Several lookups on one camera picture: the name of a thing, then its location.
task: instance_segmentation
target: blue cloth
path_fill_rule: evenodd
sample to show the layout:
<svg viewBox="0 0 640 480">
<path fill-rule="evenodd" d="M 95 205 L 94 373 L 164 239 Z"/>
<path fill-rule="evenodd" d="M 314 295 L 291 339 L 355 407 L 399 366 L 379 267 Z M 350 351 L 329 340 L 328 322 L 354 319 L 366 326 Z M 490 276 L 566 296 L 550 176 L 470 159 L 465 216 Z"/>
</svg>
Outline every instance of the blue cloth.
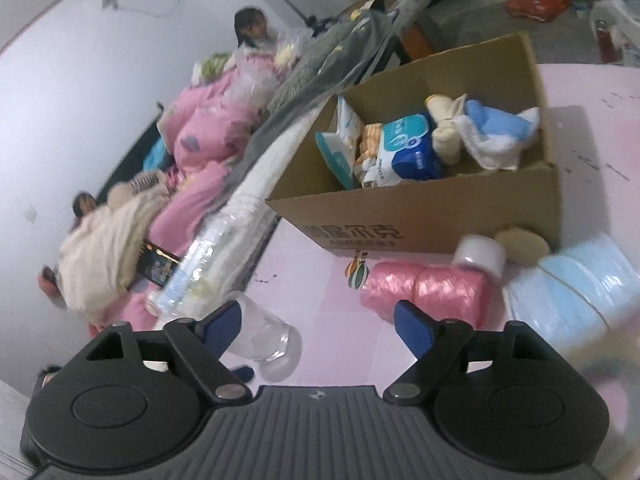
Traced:
<svg viewBox="0 0 640 480">
<path fill-rule="evenodd" d="M 506 135 L 521 142 L 531 134 L 531 124 L 528 121 L 497 108 L 484 106 L 475 99 L 466 102 L 465 112 L 481 135 Z"/>
<path fill-rule="evenodd" d="M 169 157 L 169 153 L 164 146 L 164 140 L 160 137 L 156 140 L 156 143 L 151 148 L 151 151 L 147 153 L 144 162 L 142 163 L 142 169 L 144 171 L 151 170 L 164 170 L 164 163 Z"/>
</svg>

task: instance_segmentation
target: cardboard box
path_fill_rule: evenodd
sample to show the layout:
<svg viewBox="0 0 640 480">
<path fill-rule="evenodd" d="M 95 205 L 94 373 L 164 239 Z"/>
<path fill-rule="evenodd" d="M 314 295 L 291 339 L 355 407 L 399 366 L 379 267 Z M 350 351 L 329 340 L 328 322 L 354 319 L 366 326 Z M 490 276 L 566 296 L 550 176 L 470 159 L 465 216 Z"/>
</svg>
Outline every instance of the cardboard box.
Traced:
<svg viewBox="0 0 640 480">
<path fill-rule="evenodd" d="M 425 110 L 424 99 L 463 93 L 519 113 L 538 106 L 540 141 L 517 171 L 485 171 L 469 156 L 446 178 L 344 191 L 314 134 L 328 131 L 333 97 L 303 139 L 267 204 L 321 247 L 452 253 L 462 235 L 493 235 L 517 225 L 559 245 L 558 172 L 542 83 L 529 40 L 505 36 L 434 54 L 383 72 L 342 95 L 365 123 L 388 123 Z"/>
</svg>

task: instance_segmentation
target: black hair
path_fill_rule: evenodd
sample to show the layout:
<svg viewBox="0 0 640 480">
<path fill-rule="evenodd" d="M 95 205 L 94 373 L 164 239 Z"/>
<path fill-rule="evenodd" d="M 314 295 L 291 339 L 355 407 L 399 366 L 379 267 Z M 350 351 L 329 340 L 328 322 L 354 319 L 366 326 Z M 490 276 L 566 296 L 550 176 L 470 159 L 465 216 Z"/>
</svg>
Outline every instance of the black hair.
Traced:
<svg viewBox="0 0 640 480">
<path fill-rule="evenodd" d="M 245 43 L 247 46 L 255 48 L 255 43 L 251 38 L 242 33 L 243 28 L 251 27 L 257 18 L 264 18 L 264 12 L 257 7 L 245 7 L 238 10 L 234 16 L 234 29 L 236 30 L 236 38 L 238 38 L 238 46 Z"/>
<path fill-rule="evenodd" d="M 53 283 L 58 286 L 58 280 L 56 279 L 56 273 L 49 266 L 42 267 L 42 277 L 49 283 Z"/>
<path fill-rule="evenodd" d="M 87 191 L 81 191 L 80 193 L 78 193 L 71 204 L 76 218 L 82 218 L 82 216 L 84 215 L 84 213 L 82 212 L 82 208 L 80 207 L 80 202 L 83 198 L 90 198 L 95 201 L 94 196 Z"/>
</svg>

